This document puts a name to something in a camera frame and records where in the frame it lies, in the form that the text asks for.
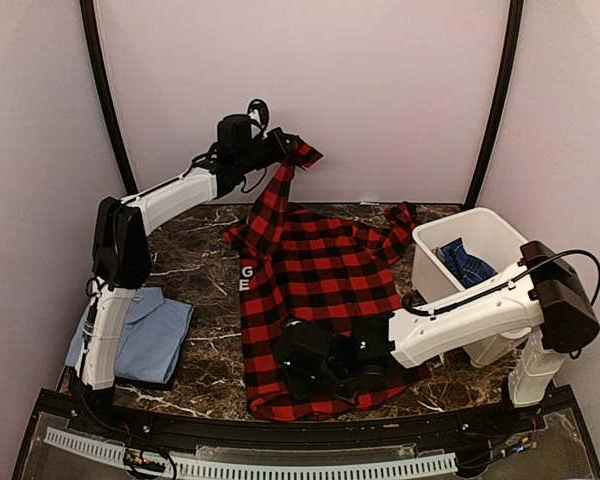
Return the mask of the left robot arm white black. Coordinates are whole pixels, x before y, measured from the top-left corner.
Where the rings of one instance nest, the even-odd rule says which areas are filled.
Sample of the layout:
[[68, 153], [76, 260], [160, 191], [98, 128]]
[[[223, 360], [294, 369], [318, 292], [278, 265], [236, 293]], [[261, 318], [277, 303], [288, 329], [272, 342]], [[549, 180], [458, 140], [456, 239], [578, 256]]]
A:
[[298, 136], [279, 127], [266, 131], [251, 114], [229, 115], [219, 122], [215, 142], [183, 173], [139, 193], [100, 202], [92, 276], [86, 283], [87, 317], [74, 363], [82, 386], [100, 391], [114, 385], [124, 318], [152, 269], [152, 232], [193, 207], [228, 195], [251, 172], [287, 159], [298, 144]]

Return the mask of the red black plaid shirt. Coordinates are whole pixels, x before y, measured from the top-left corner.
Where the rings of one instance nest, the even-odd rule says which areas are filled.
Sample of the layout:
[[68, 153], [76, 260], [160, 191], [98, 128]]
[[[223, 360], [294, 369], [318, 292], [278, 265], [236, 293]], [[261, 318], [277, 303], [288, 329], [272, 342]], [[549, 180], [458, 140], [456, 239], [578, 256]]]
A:
[[239, 285], [244, 383], [249, 412], [262, 420], [291, 422], [369, 410], [400, 395], [431, 373], [421, 365], [363, 388], [351, 401], [325, 394], [295, 400], [274, 349], [290, 319], [314, 323], [348, 336], [355, 319], [398, 310], [401, 299], [390, 268], [405, 253], [416, 225], [416, 209], [400, 203], [386, 213], [387, 226], [331, 218], [289, 199], [299, 167], [318, 161], [303, 141], [281, 162], [247, 218], [225, 239], [240, 257]]

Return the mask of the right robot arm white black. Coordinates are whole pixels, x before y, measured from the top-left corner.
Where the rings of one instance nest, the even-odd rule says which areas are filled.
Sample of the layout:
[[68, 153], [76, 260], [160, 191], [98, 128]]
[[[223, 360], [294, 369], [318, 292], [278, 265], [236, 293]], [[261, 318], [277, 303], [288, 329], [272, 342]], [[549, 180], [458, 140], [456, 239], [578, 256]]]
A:
[[508, 397], [490, 413], [497, 432], [514, 432], [527, 420], [529, 407], [543, 399], [566, 358], [600, 333], [595, 299], [566, 262], [570, 253], [555, 253], [540, 241], [520, 251], [518, 262], [486, 282], [421, 307], [355, 319], [348, 336], [288, 320], [274, 359], [292, 396], [324, 392], [351, 401], [359, 390], [383, 386], [439, 354], [529, 329], [505, 385]]

